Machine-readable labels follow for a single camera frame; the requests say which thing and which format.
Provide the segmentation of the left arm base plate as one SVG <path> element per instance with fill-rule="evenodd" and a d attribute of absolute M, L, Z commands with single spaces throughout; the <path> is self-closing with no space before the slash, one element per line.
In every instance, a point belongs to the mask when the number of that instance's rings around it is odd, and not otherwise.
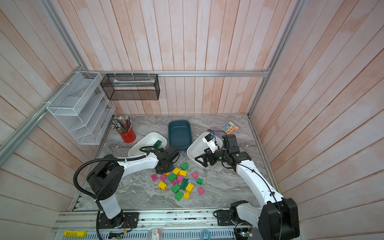
<path fill-rule="evenodd" d="M 121 212 L 113 219 L 108 219 L 105 213 L 101 213 L 97 220 L 99 229 L 128 228 L 134 229 L 138 225 L 139 212 Z"/>

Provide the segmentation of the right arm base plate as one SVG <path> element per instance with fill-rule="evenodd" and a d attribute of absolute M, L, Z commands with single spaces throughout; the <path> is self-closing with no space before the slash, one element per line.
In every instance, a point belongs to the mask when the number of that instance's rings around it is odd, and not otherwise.
<path fill-rule="evenodd" d="M 219 226 L 235 226 L 240 223 L 236 212 L 234 210 L 216 210 L 213 213 L 213 216 L 217 219 L 217 224 Z"/>

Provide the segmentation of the red pencil cup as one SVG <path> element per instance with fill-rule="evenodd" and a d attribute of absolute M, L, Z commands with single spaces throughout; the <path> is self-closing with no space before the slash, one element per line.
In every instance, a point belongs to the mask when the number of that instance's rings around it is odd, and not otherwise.
<path fill-rule="evenodd" d="M 130 128 L 127 133 L 120 133 L 120 136 L 127 144 L 133 143 L 137 138 L 133 128 Z"/>

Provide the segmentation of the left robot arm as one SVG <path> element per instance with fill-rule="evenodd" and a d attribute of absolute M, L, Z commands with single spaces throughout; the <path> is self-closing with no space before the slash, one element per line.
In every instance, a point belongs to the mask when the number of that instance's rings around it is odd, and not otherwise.
<path fill-rule="evenodd" d="M 116 220 L 122 215 L 122 209 L 115 192 L 122 178 L 143 170 L 154 169 L 157 175 L 171 172 L 180 154 L 173 148 L 156 148 L 144 146 L 142 153 L 135 157 L 116 158 L 107 155 L 98 159 L 98 164 L 87 176 L 99 209 L 108 220 Z"/>

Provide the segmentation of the long dark green brick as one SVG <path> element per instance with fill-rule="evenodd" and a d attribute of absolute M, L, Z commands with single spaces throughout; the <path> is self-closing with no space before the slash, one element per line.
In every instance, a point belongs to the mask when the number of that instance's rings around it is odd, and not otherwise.
<path fill-rule="evenodd" d="M 158 149 L 161 145 L 162 145 L 162 141 L 157 140 L 157 141 L 155 142 L 155 144 L 153 145 L 153 147 Z"/>
<path fill-rule="evenodd" d="M 183 179 L 183 181 L 181 183 L 181 190 L 185 191 L 187 189 L 188 184 L 189 184 L 189 180 Z"/>

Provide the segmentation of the black mesh wall basket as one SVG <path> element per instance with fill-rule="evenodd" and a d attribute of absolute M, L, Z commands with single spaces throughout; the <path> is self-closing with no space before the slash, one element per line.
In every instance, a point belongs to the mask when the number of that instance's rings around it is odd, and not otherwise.
<path fill-rule="evenodd" d="M 101 87 L 112 101 L 156 101 L 160 96 L 156 74 L 106 74 Z"/>

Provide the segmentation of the green brick front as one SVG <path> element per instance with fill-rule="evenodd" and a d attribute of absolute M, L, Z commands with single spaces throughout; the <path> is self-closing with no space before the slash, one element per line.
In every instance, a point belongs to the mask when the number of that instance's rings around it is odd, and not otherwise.
<path fill-rule="evenodd" d="M 183 196 L 184 196 L 184 193 L 181 192 L 181 191 L 178 191 L 178 192 L 176 193 L 176 195 L 175 195 L 175 199 L 176 199 L 177 201 L 180 201 L 180 200 L 183 198 Z"/>

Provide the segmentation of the right white plastic bin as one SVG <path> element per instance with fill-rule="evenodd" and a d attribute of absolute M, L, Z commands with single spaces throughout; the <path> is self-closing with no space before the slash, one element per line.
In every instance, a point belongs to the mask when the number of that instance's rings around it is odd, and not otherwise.
<path fill-rule="evenodd" d="M 207 152 L 208 145 L 203 142 L 203 137 L 205 137 L 208 133 L 210 133 L 210 132 L 203 132 L 187 149 L 188 157 L 192 161 L 194 161 L 195 163 L 197 163 L 195 161 L 195 157 Z M 219 149 L 220 149 L 224 145 L 223 140 L 216 137 L 216 141 L 217 141 L 217 144 L 218 144 Z"/>

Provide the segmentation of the yellow label tag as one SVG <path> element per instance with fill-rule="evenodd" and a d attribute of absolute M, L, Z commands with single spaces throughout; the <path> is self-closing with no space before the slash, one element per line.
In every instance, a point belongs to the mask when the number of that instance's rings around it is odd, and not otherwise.
<path fill-rule="evenodd" d="M 74 237 L 74 238 L 85 238 L 87 235 L 87 231 L 70 231 L 66 230 L 63 233 L 64 237 Z"/>

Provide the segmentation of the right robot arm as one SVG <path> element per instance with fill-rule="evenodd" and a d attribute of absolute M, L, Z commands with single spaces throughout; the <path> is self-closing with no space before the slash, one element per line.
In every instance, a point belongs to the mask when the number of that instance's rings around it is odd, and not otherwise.
<path fill-rule="evenodd" d="M 254 193 L 260 207 L 247 201 L 231 204 L 226 216 L 234 224 L 249 223 L 256 227 L 264 240 L 292 240 L 300 236 L 299 214 L 296 202 L 284 198 L 261 175 L 251 157 L 246 152 L 229 150 L 206 150 L 195 157 L 195 161 L 205 168 L 216 162 L 227 163 L 241 176 Z"/>

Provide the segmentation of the left white plastic bin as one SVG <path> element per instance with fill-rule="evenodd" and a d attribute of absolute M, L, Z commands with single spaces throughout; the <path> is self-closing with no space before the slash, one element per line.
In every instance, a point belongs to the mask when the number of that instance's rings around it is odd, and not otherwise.
<path fill-rule="evenodd" d="M 128 156 L 129 157 L 136 157 L 139 155 L 143 155 L 144 152 L 140 151 L 140 148 L 148 147 L 148 146 L 153 147 L 153 145 L 155 144 L 155 142 L 157 140 L 162 141 L 162 145 L 159 148 L 165 148 L 167 146 L 168 142 L 167 142 L 167 139 L 165 137 L 163 137 L 159 133 L 151 132 L 151 133 L 147 134 L 143 139 L 141 139 L 138 143 L 136 143 L 129 150 Z"/>

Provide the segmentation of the teal plastic bin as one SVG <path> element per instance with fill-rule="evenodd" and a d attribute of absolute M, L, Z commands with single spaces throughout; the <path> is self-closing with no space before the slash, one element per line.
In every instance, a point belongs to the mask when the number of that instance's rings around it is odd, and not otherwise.
<path fill-rule="evenodd" d="M 172 121 L 168 125 L 169 144 L 177 151 L 186 151 L 192 144 L 191 124 L 187 120 Z"/>

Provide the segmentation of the white plastic bin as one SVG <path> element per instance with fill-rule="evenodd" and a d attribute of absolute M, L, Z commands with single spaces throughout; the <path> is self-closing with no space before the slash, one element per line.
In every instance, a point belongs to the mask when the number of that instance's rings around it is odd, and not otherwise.
<path fill-rule="evenodd" d="M 192 161 L 194 161 L 195 163 L 197 163 L 195 161 L 195 157 L 207 152 L 208 145 L 203 142 L 203 137 L 205 137 L 208 133 L 210 133 L 210 132 L 203 132 L 187 149 L 188 157 Z M 218 144 L 219 149 L 220 149 L 224 145 L 223 140 L 216 137 L 216 141 L 217 141 L 217 144 Z"/>
<path fill-rule="evenodd" d="M 143 139 L 141 139 L 138 143 L 136 143 L 129 150 L 128 156 L 129 157 L 136 157 L 139 155 L 143 155 L 144 152 L 140 151 L 140 148 L 148 147 L 148 146 L 153 147 L 153 145 L 155 144 L 155 142 L 157 140 L 162 141 L 162 145 L 159 148 L 165 148 L 167 146 L 168 142 L 167 142 L 167 139 L 165 137 L 163 137 L 159 133 L 151 132 L 151 133 L 147 134 Z"/>

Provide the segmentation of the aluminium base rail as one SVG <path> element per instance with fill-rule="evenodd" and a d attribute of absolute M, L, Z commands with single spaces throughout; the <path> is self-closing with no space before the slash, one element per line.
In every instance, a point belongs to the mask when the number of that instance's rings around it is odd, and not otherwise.
<path fill-rule="evenodd" d="M 87 231 L 96 232 L 96 239 L 107 239 L 111 231 L 128 231 L 127 236 L 132 239 L 146 237 L 152 230 L 161 230 L 162 238 L 198 238 L 202 235 L 202 230 L 211 231 L 211 236 L 221 237 L 228 234 L 230 238 L 237 237 L 234 232 L 236 228 L 253 228 L 259 230 L 249 223 L 239 223 L 235 226 L 219 226 L 217 219 L 213 216 L 216 210 L 229 209 L 173 209 L 173 210 L 133 210 L 122 211 L 139 212 L 138 225 L 134 229 L 113 228 L 99 229 L 97 227 L 98 217 L 102 212 L 65 212 L 60 214 L 53 226 L 53 231 Z"/>

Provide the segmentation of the bundle of pencils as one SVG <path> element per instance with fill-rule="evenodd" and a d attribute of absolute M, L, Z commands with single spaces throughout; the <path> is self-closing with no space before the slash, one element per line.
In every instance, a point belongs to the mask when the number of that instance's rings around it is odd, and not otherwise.
<path fill-rule="evenodd" d="M 111 126 L 119 134 L 126 134 L 132 128 L 132 121 L 130 117 L 112 117 Z"/>

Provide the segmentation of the colourful crayon pack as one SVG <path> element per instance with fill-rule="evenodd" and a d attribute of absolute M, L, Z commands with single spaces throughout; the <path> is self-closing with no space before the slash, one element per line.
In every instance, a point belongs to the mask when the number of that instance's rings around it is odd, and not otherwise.
<path fill-rule="evenodd" d="M 223 128 L 223 131 L 229 135 L 229 134 L 233 134 L 234 132 L 236 132 L 237 130 L 239 130 L 240 126 L 235 124 L 234 122 L 232 121 L 229 121 L 225 127 Z"/>

